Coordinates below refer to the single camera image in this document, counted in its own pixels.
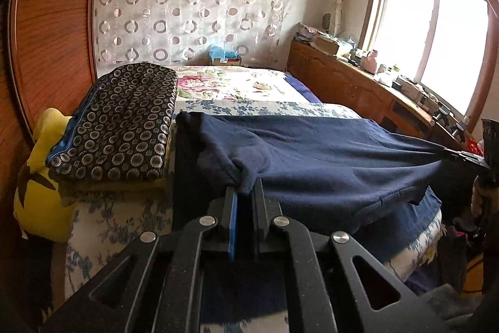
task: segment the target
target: clutter on desk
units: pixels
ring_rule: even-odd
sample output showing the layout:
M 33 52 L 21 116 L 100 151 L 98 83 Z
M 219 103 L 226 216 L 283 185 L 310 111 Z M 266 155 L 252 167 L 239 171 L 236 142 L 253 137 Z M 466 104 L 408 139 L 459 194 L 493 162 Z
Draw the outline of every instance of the clutter on desk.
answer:
M 303 23 L 298 23 L 298 29 L 296 30 L 296 34 L 294 39 L 299 41 L 300 43 L 310 44 L 313 40 L 315 33 L 320 32 L 319 29 L 316 29 L 312 26 L 304 25 Z
M 310 45 L 325 55 L 346 57 L 347 61 L 349 59 L 347 55 L 355 44 L 351 39 L 348 41 L 341 40 L 336 36 L 303 23 L 298 23 L 298 30 L 294 39 L 300 43 Z
M 242 58 L 237 51 L 226 51 L 223 48 L 212 44 L 208 47 L 208 54 L 211 58 L 211 65 L 241 65 Z
M 376 74 L 376 71 L 378 69 L 378 62 L 376 60 L 376 57 L 378 57 L 378 52 L 376 50 L 370 51 L 365 57 L 362 57 L 362 59 L 360 60 L 360 68 L 370 74 Z
M 393 87 L 393 79 L 389 71 L 374 74 L 373 79 L 376 82 L 379 82 L 381 85 L 385 85 L 387 87 Z
M 336 59 L 338 61 L 341 61 L 342 63 L 348 63 L 348 61 L 349 61 L 348 58 L 343 57 L 343 56 L 336 56 Z
M 417 103 L 425 94 L 425 90 L 420 84 L 414 83 L 414 81 L 404 77 L 403 75 L 398 75 L 396 82 L 400 84 L 400 92 L 407 96 L 411 101 Z
M 350 57 L 348 59 L 348 63 L 359 68 L 363 55 L 364 51 L 357 48 L 357 45 L 354 44 L 353 49 L 350 51 Z
M 378 70 L 376 71 L 376 74 L 381 74 L 382 72 L 385 72 L 388 69 L 386 64 L 380 64 L 378 65 Z
M 397 82 L 397 81 L 393 81 L 392 82 L 392 88 L 395 90 L 395 91 L 401 91 L 402 89 L 402 86 Z

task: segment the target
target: floral bedspread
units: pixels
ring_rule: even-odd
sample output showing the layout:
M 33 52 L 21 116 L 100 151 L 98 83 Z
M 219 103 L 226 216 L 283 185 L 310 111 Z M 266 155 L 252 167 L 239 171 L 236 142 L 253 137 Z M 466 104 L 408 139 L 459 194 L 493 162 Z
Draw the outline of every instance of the floral bedspread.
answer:
M 319 116 L 358 119 L 359 116 L 341 105 L 311 104 L 309 102 L 259 101 L 177 101 L 174 117 L 180 111 L 198 111 L 212 115 L 259 116 Z M 172 126 L 172 137 L 176 125 Z M 175 144 L 172 143 L 168 179 L 172 179 L 175 162 Z M 141 235 L 153 230 L 163 235 L 171 231 L 171 195 L 164 200 L 123 201 L 104 198 L 76 204 L 71 235 L 67 244 L 65 269 L 65 296 L 73 295 L 118 252 Z M 393 257 L 385 266 L 402 281 L 406 280 L 421 262 L 427 248 L 440 231 L 440 212 L 411 245 Z M 224 325 L 203 325 L 201 333 L 257 333 L 264 331 L 288 332 L 288 313 L 258 317 Z
M 177 101 L 187 99 L 225 101 L 303 102 L 306 99 L 280 71 L 246 67 L 169 67 L 179 77 Z

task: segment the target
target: yellow cushion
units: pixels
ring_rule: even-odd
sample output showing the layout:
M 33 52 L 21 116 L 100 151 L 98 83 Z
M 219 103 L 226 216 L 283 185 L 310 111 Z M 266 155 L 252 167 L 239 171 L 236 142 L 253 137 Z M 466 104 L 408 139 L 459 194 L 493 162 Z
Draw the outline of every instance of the yellow cushion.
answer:
M 64 116 L 54 108 L 48 108 L 38 118 L 33 131 L 36 143 L 27 161 L 32 174 L 45 168 L 48 152 L 62 138 L 70 118 L 71 116 Z
M 55 191 L 30 179 L 27 182 L 24 205 L 21 205 L 19 192 L 16 190 L 14 215 L 28 233 L 54 242 L 66 242 L 71 232 L 74 205 L 61 205 L 57 182 L 48 177 L 48 168 L 42 169 L 39 174 L 55 187 Z
M 33 235 L 55 242 L 67 241 L 74 205 L 61 205 L 58 184 L 48 177 L 45 159 L 61 139 L 69 119 L 53 108 L 40 116 L 33 132 L 36 143 L 19 172 L 14 196 L 14 216 L 19 225 Z

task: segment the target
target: wooden cabinet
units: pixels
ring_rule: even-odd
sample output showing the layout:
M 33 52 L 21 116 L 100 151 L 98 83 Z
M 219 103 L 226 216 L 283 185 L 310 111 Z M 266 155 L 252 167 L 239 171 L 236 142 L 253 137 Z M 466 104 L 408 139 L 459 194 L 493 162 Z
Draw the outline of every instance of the wooden cabinet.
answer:
M 304 66 L 305 54 L 298 47 L 293 47 L 288 57 L 288 72 L 295 78 L 301 76 L 301 67 Z
M 460 149 L 445 129 L 431 127 L 431 115 L 406 96 L 375 82 L 372 75 L 328 57 L 314 48 L 291 43 L 288 71 L 324 103 L 344 105 L 391 132 L 431 139 Z
M 309 87 L 321 102 L 353 109 L 381 123 L 392 99 L 382 87 L 313 48 L 293 43 L 288 71 Z

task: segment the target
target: window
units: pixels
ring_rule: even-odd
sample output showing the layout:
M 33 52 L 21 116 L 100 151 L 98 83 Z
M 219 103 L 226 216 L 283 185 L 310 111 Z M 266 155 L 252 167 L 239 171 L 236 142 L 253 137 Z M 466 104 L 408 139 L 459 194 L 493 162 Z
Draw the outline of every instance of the window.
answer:
M 378 51 L 378 63 L 396 64 L 458 118 L 470 115 L 486 51 L 486 0 L 377 0 L 366 20 L 364 47 Z

